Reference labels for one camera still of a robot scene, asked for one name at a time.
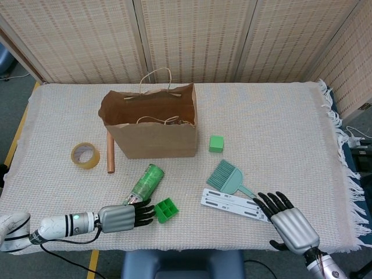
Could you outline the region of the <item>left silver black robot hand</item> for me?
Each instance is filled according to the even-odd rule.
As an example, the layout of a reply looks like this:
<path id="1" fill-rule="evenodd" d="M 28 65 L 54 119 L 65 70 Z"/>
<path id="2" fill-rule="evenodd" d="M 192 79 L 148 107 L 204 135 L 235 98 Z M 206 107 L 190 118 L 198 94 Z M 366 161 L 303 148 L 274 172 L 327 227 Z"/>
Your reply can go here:
<path id="1" fill-rule="evenodd" d="M 105 206 L 98 212 L 97 226 L 105 233 L 130 231 L 153 222 L 155 206 L 151 199 L 128 205 Z"/>

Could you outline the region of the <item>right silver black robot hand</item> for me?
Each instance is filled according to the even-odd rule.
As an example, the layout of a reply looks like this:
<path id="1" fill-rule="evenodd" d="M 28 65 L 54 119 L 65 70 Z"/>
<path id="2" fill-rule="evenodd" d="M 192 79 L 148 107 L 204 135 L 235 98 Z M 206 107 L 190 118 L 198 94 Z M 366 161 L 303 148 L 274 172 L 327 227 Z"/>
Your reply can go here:
<path id="1" fill-rule="evenodd" d="M 282 243 L 270 240 L 278 251 L 291 251 L 304 255 L 320 245 L 320 237 L 303 213 L 281 192 L 258 193 L 253 201 L 261 208 L 282 239 Z"/>

